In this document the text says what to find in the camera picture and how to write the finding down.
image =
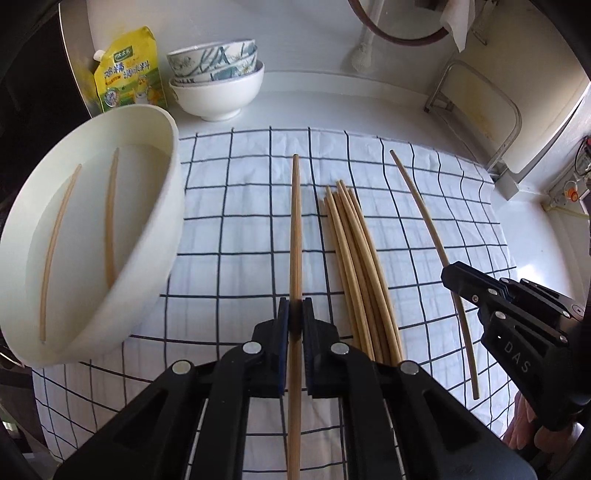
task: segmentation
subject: chopstick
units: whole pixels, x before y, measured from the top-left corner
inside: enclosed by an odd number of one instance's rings
[[[345,265],[343,263],[343,252],[340,249],[339,240],[336,238],[336,231],[335,231],[335,223],[332,218],[332,213],[330,209],[324,205],[324,211],[328,216],[329,225],[330,225],[330,232],[333,237],[333,244],[335,246],[335,253],[336,253],[336,263],[339,269],[339,277],[341,279],[341,283],[343,284],[343,291],[345,292],[345,304],[347,305],[347,313],[349,317],[352,319],[351,321],[351,334],[353,336],[353,346],[355,348],[361,348],[361,344],[359,343],[359,331],[357,330],[357,321],[355,320],[355,310],[353,309],[353,302],[351,300],[351,290],[349,287],[349,280],[347,279],[347,273],[345,272]]]
[[[384,275],[384,270],[382,269],[382,264],[379,261],[378,251],[375,248],[374,240],[371,237],[371,233],[369,233],[369,228],[367,223],[365,222],[365,217],[363,216],[363,212],[361,211],[361,205],[357,200],[357,197],[351,191],[351,189],[347,190],[349,194],[349,198],[353,203],[353,207],[355,208],[355,212],[357,213],[357,217],[359,219],[359,223],[361,224],[361,228],[365,234],[365,239],[367,240],[369,251],[371,252],[371,256],[374,259],[375,269],[378,274],[379,282],[382,287],[382,292],[384,294],[384,298],[386,299],[386,306],[388,307],[388,312],[390,313],[390,320],[392,322],[392,327],[394,328],[394,335],[396,336],[396,341],[398,343],[398,350],[400,351],[401,361],[404,359],[404,350],[402,349],[402,340],[400,338],[400,332],[398,331],[398,325],[396,324],[396,317],[394,315],[394,308],[392,307],[392,300],[390,299],[390,293],[388,290],[388,283],[386,282],[386,277]]]
[[[413,180],[408,175],[406,168],[404,167],[404,165],[402,164],[394,150],[390,150],[390,155],[392,155],[392,158],[396,162],[398,170],[402,174],[402,177],[404,178],[404,181],[406,182],[408,189],[410,190],[410,193],[413,195],[414,201],[417,204],[417,207],[421,212],[421,215],[423,216],[423,220],[425,221],[427,229],[429,230],[429,234],[431,235],[431,239],[435,244],[435,249],[437,250],[437,254],[439,255],[439,260],[441,261],[442,266],[448,266],[449,259],[447,258],[447,254],[445,252],[445,249],[443,248],[443,244],[441,242],[441,239],[439,238],[433,220],[431,220],[431,216],[429,215],[427,206],[423,201],[423,197],[417,190],[417,186],[414,184]],[[460,320],[460,328],[462,329],[464,343],[466,344],[466,355],[468,357],[468,367],[470,369],[470,378],[472,382],[472,396],[474,397],[474,400],[478,400],[478,398],[480,398],[480,392],[478,388],[478,370],[476,369],[476,359],[474,358],[474,348],[472,346],[472,338],[470,337],[470,329],[468,327],[468,321],[466,318],[466,310],[464,310],[462,299],[457,293],[452,292],[452,299],[453,304],[457,310],[457,316]]]
[[[289,405],[287,435],[287,478],[300,477],[301,436],[301,193],[300,158],[293,156],[291,173],[291,238],[290,238],[290,341]]]
[[[361,300],[363,301],[363,309],[365,311],[365,317],[367,319],[368,329],[369,329],[369,347],[370,351],[373,352],[375,361],[383,364],[384,363],[384,355],[382,353],[382,345],[379,340],[378,330],[376,328],[376,321],[374,315],[374,309],[372,308],[372,301],[371,296],[369,294],[368,285],[365,281],[365,276],[363,274],[363,266],[361,265],[361,260],[359,259],[359,253],[357,251],[355,240],[353,238],[353,233],[351,233],[351,227],[349,222],[347,221],[347,217],[345,214],[345,207],[343,206],[343,202],[346,202],[346,199],[341,198],[339,194],[335,195],[335,204],[337,212],[339,213],[339,217],[341,223],[343,225],[343,231],[345,233],[345,239],[347,240],[347,245],[349,245],[349,251],[351,254],[351,260],[353,261],[353,269],[355,270],[355,274],[357,276],[357,281],[359,283],[359,291],[361,293]]]
[[[117,168],[119,166],[119,147],[113,153],[111,169],[109,170],[109,185],[107,187],[107,199],[105,207],[105,272],[107,286],[111,288],[116,280],[115,254],[113,252],[113,214],[115,211],[115,187],[117,180]]]
[[[386,337],[388,339],[388,347],[390,351],[390,358],[394,365],[398,365],[402,361],[402,356],[398,349],[398,341],[396,339],[396,334],[394,333],[394,327],[392,326],[392,321],[390,319],[390,314],[388,311],[388,306],[386,305],[386,299],[384,297],[384,292],[382,291],[382,287],[380,285],[380,281],[378,278],[378,274],[374,265],[374,259],[372,258],[371,253],[369,252],[369,247],[367,242],[365,241],[365,236],[363,231],[361,230],[361,226],[358,224],[357,218],[355,213],[353,212],[353,206],[351,205],[349,198],[345,192],[345,187],[342,182],[337,183],[337,189],[339,194],[343,199],[347,199],[346,202],[343,202],[345,207],[345,212],[347,217],[349,218],[349,223],[353,230],[353,235],[357,242],[357,246],[359,247],[359,252],[361,253],[361,257],[363,259],[363,263],[367,269],[369,279],[371,282],[371,287],[373,289],[376,302],[378,303],[378,311],[379,315],[382,319],[384,324],[384,329],[386,332]]]
[[[78,175],[80,174],[81,169],[82,164],[79,163],[76,166],[74,173],[70,177],[70,183],[68,184],[64,197],[61,200],[60,209],[57,211],[56,222],[53,224],[53,230],[51,232],[51,238],[49,240],[49,247],[47,248],[47,256],[45,257],[45,268],[43,269],[43,282],[41,283],[41,307],[39,315],[39,338],[43,343],[45,343],[45,341],[47,340],[47,289],[49,287],[51,262],[53,261],[53,253],[56,250],[57,237],[60,234],[61,221],[63,220],[64,214],[66,213],[68,201],[70,200],[72,190],[74,189],[74,184],[78,179]]]
[[[345,193],[346,193],[347,198],[343,199],[342,201],[351,203],[351,199],[349,197],[349,191],[345,189]],[[356,220],[357,224],[360,226],[361,221],[359,220],[359,215],[357,215],[355,210],[353,212],[355,213],[355,220]],[[368,286],[371,285],[371,281],[369,279],[368,266],[365,265],[365,263],[361,263],[358,276],[359,275],[361,275],[363,277],[364,283],[366,285],[368,285]],[[369,288],[368,294],[369,294],[370,308],[371,308],[371,311],[373,312],[373,316],[372,316],[371,321],[373,321],[373,323],[374,323],[374,329],[371,330],[371,332],[372,332],[372,342],[374,345],[374,349],[375,349],[376,343],[378,343],[379,348],[382,352],[382,362],[381,363],[383,363],[385,365],[392,365],[392,359],[390,357],[390,349],[388,346],[388,339],[386,337],[386,330],[384,328],[384,321],[382,320],[380,313],[379,313],[378,301],[375,296],[375,292],[371,288]],[[376,361],[379,362],[377,353],[376,353]]]
[[[359,281],[357,279],[357,275],[355,274],[353,260],[351,259],[351,251],[349,249],[349,245],[347,244],[345,231],[343,230],[343,223],[339,217],[335,199],[333,198],[329,187],[326,187],[326,205],[328,207],[328,211],[330,212],[330,218],[333,221],[335,236],[339,242],[340,251],[343,257],[343,267],[346,273],[345,277],[349,284],[351,303],[353,304],[353,312],[355,314],[353,321],[357,323],[357,330],[359,332],[359,344],[361,346],[361,350],[371,360],[374,360],[374,349],[369,336],[369,326],[367,317],[365,315],[365,310],[363,308],[363,300],[361,298],[361,291],[359,289]]]

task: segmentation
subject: white bowl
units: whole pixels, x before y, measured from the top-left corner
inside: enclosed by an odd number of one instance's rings
[[[116,280],[106,280],[106,198],[119,148],[113,208]],[[82,165],[57,235],[41,341],[41,285],[64,192]],[[130,105],[76,128],[41,160],[0,241],[0,327],[25,364],[81,361],[119,345],[158,298],[176,257],[184,194],[178,129],[159,107]]]
[[[167,53],[166,58],[175,76],[189,77],[230,65],[254,51],[255,41],[250,38],[185,47]]]
[[[230,65],[223,65],[222,67],[210,70],[206,73],[200,73],[192,77],[174,77],[172,84],[190,85],[192,83],[215,82],[216,80],[228,80],[235,77],[241,77],[254,72],[256,68],[256,50],[252,55],[244,57],[240,60],[231,63]]]
[[[170,82],[176,101],[185,112],[208,122],[228,120],[251,103],[261,89],[265,66],[260,60],[253,73],[230,80],[177,86]]]

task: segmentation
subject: human hand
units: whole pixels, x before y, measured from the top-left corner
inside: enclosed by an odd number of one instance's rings
[[[550,470],[556,470],[564,463],[566,457],[573,447],[583,427],[579,423],[571,423],[560,432],[551,432],[546,427],[540,428],[537,432],[532,424],[536,418],[534,410],[521,392],[515,395],[515,414],[503,435],[503,442],[509,448],[521,450],[529,443],[534,445],[544,453],[552,454],[550,461]]]

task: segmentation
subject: bundle of chopsticks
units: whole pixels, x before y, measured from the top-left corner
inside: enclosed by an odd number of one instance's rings
[[[353,345],[371,360],[396,366],[404,359],[394,309],[361,206],[342,180],[326,187],[325,210],[351,321]]]

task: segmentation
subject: checkered cloth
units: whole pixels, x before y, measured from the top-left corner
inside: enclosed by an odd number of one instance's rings
[[[472,400],[465,347],[427,228],[388,151],[423,195],[451,262],[496,278],[515,266],[489,202],[486,171],[430,148],[316,129],[230,131],[180,142],[186,209],[178,257],[151,314],[103,357],[33,376],[47,444],[65,459],[179,359],[202,364],[250,340],[289,292],[291,156],[301,157],[303,290],[316,317],[351,338],[327,218],[324,186],[357,195],[392,298],[408,358],[423,366],[496,434],[512,416],[514,385],[480,344],[466,303],[481,399]],[[253,399],[245,479],[285,478],[287,400]],[[301,478],[346,478],[342,409],[302,392]]]

